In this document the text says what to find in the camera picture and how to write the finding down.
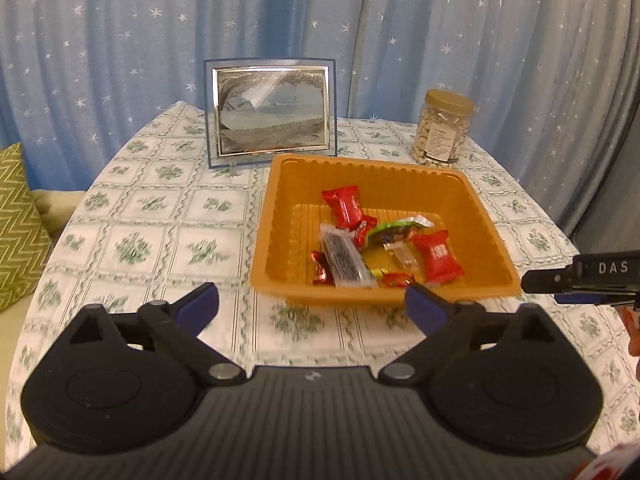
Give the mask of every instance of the gold lid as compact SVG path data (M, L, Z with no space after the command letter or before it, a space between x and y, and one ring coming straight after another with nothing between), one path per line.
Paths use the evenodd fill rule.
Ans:
M427 90L424 101L434 108L439 108L443 112L454 115L471 115L474 113L476 106L471 99L462 97L462 95L447 92L446 90L438 90L432 88Z

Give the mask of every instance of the plastic jar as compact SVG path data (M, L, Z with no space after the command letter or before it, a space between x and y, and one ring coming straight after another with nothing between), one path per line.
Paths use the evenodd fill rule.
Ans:
M475 108L471 99L453 92L433 88L427 91L411 146L414 160L430 166L457 162Z

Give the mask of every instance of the red wrapped candy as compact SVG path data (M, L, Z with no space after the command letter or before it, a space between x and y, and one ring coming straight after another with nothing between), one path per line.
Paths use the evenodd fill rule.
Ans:
M311 259L316 263L314 285L335 285L326 254L320 251L311 251Z
M406 274L404 272L392 272L389 274L383 274L382 281L386 286L401 288L415 283L415 278L412 274Z
M362 222L364 213L358 202L358 186L339 187L322 192L322 198L328 203L337 219L338 229L354 230Z
M449 231L444 230L411 238L424 258L424 270L428 283L447 283L465 273L453 254L449 252L448 237Z
M364 247L364 241L367 233L378 225L378 219L373 216L364 215L362 221L358 224L353 232L353 243L359 249Z

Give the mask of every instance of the table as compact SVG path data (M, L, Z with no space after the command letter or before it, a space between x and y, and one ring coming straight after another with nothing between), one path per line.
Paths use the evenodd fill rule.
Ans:
M414 124L338 120L342 156L412 162ZM564 266L576 249L519 184L468 140L468 176L520 273ZM204 114L185 102L156 117L113 158L87 192L40 280L18 341L6 402L6 465L34 446L19 394L61 328L86 303L134 311L176 300L204 281L220 288L220 313L201 339L251 370L257 364L370 365L377 372L421 333L399 308L287 306L249 285L252 247L269 168L235 173L206 163ZM512 312L541 304L588 362L605 393L590 446L606 452L640 436L635 363L617 314L521 295L483 301Z

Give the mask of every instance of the orange plastic basket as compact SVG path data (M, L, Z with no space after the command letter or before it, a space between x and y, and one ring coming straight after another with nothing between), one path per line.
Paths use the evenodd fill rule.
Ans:
M465 275L434 289L446 300L513 296L520 280L502 239L464 175L409 164L328 156L278 155L271 163L258 229L251 283L290 303L400 306L400 288L313 285L321 223L335 224L322 192L357 185L364 213L380 223L422 214L449 230L449 248ZM370 268L401 272L383 248L365 250ZM417 275L419 282L423 275Z

